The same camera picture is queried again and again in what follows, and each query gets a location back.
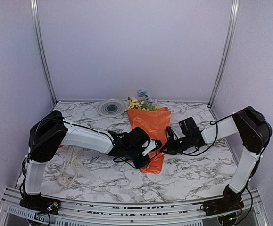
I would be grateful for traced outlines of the yellow daisy fake bunch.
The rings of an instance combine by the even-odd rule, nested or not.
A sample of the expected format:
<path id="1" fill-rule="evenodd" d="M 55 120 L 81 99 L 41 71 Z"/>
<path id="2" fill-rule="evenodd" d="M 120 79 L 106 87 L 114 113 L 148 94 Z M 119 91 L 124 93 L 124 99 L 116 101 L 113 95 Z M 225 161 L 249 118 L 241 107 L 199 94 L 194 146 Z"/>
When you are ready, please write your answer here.
<path id="1" fill-rule="evenodd" d="M 144 100 L 129 99 L 128 104 L 127 111 L 132 109 L 148 111 L 150 109 L 150 103 Z"/>

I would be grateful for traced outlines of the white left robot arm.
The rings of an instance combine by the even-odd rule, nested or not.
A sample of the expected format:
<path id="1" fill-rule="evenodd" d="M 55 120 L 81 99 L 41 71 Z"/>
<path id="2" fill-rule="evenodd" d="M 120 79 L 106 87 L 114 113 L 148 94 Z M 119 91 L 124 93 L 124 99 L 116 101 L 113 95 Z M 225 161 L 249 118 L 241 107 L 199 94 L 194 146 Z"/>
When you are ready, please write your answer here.
<path id="1" fill-rule="evenodd" d="M 149 152 L 156 146 L 149 135 L 136 127 L 130 132 L 99 131 L 74 124 L 65 119 L 60 111 L 52 111 L 30 130 L 24 191 L 26 201 L 40 210 L 45 199 L 40 196 L 44 169 L 60 146 L 77 146 L 122 161 L 132 161 L 140 169 L 150 161 Z"/>

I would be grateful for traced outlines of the green leafy fake stem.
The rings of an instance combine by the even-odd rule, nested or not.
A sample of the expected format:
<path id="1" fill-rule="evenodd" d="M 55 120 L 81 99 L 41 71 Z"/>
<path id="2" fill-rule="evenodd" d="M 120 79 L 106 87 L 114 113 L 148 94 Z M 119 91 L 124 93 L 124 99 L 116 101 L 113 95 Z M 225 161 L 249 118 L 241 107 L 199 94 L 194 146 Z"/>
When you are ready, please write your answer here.
<path id="1" fill-rule="evenodd" d="M 141 109 L 146 111 L 157 111 L 160 109 L 160 106 L 155 106 L 149 100 L 144 100 L 142 101 Z"/>

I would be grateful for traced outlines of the blue fake flower stem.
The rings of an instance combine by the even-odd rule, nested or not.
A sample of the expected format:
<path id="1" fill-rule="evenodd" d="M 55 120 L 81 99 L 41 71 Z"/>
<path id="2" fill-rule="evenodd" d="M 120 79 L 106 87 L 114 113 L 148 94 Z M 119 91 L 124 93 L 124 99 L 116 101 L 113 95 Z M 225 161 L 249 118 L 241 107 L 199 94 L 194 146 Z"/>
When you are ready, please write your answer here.
<path id="1" fill-rule="evenodd" d="M 137 99 L 142 101 L 147 101 L 153 105 L 157 104 L 157 100 L 152 98 L 146 90 L 144 89 L 138 89 L 137 90 Z"/>

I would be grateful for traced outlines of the brown orange wrapping paper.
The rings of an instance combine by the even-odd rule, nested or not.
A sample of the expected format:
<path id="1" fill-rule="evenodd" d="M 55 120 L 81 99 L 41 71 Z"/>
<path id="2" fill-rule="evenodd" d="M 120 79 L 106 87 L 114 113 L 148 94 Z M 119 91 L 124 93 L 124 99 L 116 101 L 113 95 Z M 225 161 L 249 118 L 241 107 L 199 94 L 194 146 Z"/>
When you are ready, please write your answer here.
<path id="1" fill-rule="evenodd" d="M 171 111 L 167 107 L 162 107 L 156 111 L 146 111 L 130 109 L 127 111 L 132 129 L 142 128 L 151 140 L 159 140 L 162 145 L 167 142 L 166 128 L 170 126 Z M 150 163 L 142 167 L 142 173 L 159 174 L 162 171 L 164 155 L 161 149 L 149 153 Z"/>

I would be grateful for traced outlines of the cream ribbon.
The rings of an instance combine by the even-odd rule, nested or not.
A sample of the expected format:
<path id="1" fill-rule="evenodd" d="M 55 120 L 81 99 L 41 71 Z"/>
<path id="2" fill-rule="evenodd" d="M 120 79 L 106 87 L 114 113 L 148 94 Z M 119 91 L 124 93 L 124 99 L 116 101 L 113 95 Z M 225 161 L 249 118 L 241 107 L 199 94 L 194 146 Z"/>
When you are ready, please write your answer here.
<path id="1" fill-rule="evenodd" d="M 64 160 L 62 171 L 57 178 L 57 183 L 60 187 L 70 187 L 78 179 L 83 167 L 80 157 L 82 148 L 77 146 L 68 146 L 67 154 Z"/>

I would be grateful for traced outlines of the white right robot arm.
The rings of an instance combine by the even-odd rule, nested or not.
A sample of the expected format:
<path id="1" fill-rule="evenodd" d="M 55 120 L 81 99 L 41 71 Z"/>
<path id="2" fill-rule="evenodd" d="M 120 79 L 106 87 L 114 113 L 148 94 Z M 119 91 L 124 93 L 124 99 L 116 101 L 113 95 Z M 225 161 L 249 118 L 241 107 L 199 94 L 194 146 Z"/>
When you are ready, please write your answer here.
<path id="1" fill-rule="evenodd" d="M 214 121 L 216 111 L 203 106 L 194 115 L 180 112 L 167 133 L 164 149 L 165 176 L 169 182 L 163 197 L 171 201 L 221 195 L 236 176 L 236 185 L 247 181 L 252 168 L 242 160 L 243 150 L 256 158 L 269 140 L 269 123 L 248 106 Z"/>

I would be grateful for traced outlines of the pink rose fake stem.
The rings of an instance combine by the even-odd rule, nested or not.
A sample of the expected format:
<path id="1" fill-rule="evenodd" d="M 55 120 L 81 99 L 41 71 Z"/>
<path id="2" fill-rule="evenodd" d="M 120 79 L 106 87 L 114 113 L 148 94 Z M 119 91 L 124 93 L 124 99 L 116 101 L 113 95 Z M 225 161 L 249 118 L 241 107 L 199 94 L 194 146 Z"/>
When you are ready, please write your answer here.
<path id="1" fill-rule="evenodd" d="M 138 102 L 138 99 L 135 98 L 135 97 L 128 97 L 127 100 L 128 100 L 129 102 Z"/>

